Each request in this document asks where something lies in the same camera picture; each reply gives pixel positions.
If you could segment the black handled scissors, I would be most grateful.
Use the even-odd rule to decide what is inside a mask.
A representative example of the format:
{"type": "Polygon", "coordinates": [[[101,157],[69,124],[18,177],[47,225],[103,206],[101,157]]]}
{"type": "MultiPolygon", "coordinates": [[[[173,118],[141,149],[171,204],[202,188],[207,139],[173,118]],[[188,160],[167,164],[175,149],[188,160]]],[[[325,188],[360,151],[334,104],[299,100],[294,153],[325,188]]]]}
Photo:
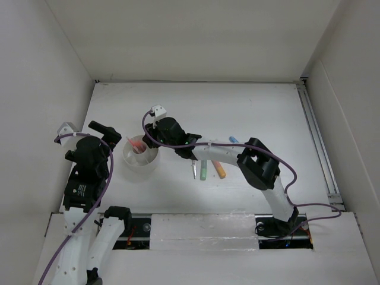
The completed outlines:
{"type": "Polygon", "coordinates": [[[193,178],[197,178],[197,162],[195,160],[191,160],[191,167],[192,167],[192,175],[193,178]]]}

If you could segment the thin red pen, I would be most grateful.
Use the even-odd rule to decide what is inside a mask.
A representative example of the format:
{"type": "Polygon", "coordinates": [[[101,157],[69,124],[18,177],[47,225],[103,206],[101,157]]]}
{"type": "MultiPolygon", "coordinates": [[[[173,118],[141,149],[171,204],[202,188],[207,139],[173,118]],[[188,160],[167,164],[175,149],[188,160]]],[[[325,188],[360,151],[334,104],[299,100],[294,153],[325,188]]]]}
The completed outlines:
{"type": "Polygon", "coordinates": [[[135,150],[136,153],[142,153],[143,150],[140,146],[140,144],[129,137],[127,137],[128,142],[130,143],[131,147],[135,150]]]}

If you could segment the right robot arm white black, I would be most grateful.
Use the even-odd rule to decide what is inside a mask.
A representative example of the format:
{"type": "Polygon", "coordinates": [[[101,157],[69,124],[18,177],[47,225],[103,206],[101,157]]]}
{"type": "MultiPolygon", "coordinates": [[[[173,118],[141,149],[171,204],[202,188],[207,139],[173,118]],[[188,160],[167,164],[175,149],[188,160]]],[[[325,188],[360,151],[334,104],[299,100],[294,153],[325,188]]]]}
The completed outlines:
{"type": "Polygon", "coordinates": [[[210,160],[236,166],[247,183],[260,190],[273,214],[275,235],[285,236],[296,227],[298,209],[288,199],[287,188],[280,179],[276,157],[259,139],[244,144],[206,140],[198,134],[186,133],[171,117],[153,123],[142,122],[143,141],[149,148],[167,147],[183,159],[210,160]]]}

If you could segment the aluminium rail right side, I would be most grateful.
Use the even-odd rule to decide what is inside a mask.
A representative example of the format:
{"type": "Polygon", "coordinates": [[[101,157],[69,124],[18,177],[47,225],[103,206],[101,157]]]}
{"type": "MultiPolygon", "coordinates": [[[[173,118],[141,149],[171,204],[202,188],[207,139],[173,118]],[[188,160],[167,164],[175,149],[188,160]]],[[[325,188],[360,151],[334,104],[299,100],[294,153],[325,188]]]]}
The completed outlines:
{"type": "Polygon", "coordinates": [[[301,78],[296,82],[297,92],[303,107],[305,118],[311,133],[312,141],[319,160],[319,165],[326,184],[326,192],[329,203],[340,211],[346,211],[338,185],[335,180],[334,172],[322,139],[321,132],[311,105],[311,101],[306,88],[306,78],[301,78]]]}

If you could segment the purple red marker pen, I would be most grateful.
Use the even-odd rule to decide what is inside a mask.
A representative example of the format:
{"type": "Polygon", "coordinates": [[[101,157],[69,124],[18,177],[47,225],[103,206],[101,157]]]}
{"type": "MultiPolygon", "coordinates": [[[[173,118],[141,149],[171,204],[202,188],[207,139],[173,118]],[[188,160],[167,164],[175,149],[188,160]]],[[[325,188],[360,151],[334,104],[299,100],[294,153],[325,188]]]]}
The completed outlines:
{"type": "Polygon", "coordinates": [[[146,146],[144,145],[143,141],[131,141],[131,145],[132,145],[132,148],[133,150],[137,153],[137,154],[142,154],[143,152],[146,151],[146,146]]]}

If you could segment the white round divided organizer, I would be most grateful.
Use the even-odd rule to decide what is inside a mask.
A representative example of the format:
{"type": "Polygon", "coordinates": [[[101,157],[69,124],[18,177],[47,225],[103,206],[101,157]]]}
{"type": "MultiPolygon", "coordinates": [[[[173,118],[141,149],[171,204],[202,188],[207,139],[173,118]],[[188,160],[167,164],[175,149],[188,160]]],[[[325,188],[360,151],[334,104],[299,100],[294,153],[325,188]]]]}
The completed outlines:
{"type": "MultiPolygon", "coordinates": [[[[137,135],[130,139],[143,141],[143,135],[137,135]]],[[[153,172],[159,165],[160,153],[158,148],[149,148],[145,142],[143,143],[147,147],[146,151],[142,154],[137,154],[127,140],[123,148],[123,159],[131,171],[148,174],[153,172]]]]}

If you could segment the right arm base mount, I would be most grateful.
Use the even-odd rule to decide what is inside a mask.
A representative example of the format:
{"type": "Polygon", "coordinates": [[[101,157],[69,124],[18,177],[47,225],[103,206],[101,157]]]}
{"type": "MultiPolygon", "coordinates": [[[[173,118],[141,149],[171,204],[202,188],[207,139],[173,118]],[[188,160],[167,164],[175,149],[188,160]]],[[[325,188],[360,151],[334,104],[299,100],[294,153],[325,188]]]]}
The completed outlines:
{"type": "Polygon", "coordinates": [[[290,229],[280,227],[272,215],[258,215],[255,217],[254,232],[258,236],[259,249],[313,249],[313,241],[308,224],[302,225],[293,232],[293,229],[306,221],[301,214],[296,218],[290,229]]]}

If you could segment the green highlighter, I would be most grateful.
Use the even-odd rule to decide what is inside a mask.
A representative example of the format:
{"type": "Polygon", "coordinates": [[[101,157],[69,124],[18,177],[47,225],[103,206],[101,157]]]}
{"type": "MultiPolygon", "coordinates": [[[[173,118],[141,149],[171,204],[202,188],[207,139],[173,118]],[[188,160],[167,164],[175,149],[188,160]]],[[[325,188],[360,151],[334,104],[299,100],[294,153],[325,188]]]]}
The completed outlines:
{"type": "Polygon", "coordinates": [[[200,180],[205,181],[207,178],[207,161],[201,161],[201,171],[200,171],[200,180]]]}

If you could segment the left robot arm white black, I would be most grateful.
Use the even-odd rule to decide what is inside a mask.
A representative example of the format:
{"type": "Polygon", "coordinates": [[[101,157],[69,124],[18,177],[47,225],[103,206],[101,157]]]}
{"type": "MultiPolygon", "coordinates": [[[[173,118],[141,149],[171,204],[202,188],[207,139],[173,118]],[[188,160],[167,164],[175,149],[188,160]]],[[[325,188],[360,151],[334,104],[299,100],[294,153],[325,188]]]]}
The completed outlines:
{"type": "Polygon", "coordinates": [[[102,269],[113,246],[120,235],[132,230],[131,210],[111,206],[99,222],[99,233],[92,237],[101,200],[113,175],[113,150],[122,137],[114,128],[96,121],[88,126],[102,137],[77,132],[72,124],[64,123],[54,140],[62,146],[75,142],[75,148],[65,154],[74,167],[64,190],[65,238],[39,284],[43,284],[53,266],[56,269],[51,284],[103,284],[102,269]]]}

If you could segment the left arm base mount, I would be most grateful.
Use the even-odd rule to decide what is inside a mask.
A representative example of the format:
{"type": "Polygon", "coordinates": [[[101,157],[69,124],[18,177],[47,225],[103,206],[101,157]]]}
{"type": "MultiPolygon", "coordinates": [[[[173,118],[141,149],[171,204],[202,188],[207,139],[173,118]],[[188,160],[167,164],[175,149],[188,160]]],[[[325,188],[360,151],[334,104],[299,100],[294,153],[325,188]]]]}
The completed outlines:
{"type": "Polygon", "coordinates": [[[137,214],[131,216],[127,229],[118,237],[114,250],[148,250],[150,248],[151,216],[137,214]]]}

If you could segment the orange yellow highlighter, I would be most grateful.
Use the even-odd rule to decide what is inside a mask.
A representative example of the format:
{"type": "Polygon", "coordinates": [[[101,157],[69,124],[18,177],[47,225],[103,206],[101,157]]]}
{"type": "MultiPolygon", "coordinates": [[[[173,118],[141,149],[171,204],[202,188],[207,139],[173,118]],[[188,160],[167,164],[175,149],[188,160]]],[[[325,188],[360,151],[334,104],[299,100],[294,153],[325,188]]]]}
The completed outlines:
{"type": "Polygon", "coordinates": [[[215,170],[216,170],[219,178],[220,179],[224,179],[226,177],[226,172],[225,172],[223,166],[220,164],[220,162],[219,161],[214,161],[214,160],[212,160],[211,162],[212,162],[212,164],[213,164],[213,166],[214,166],[214,168],[215,168],[215,170]]]}

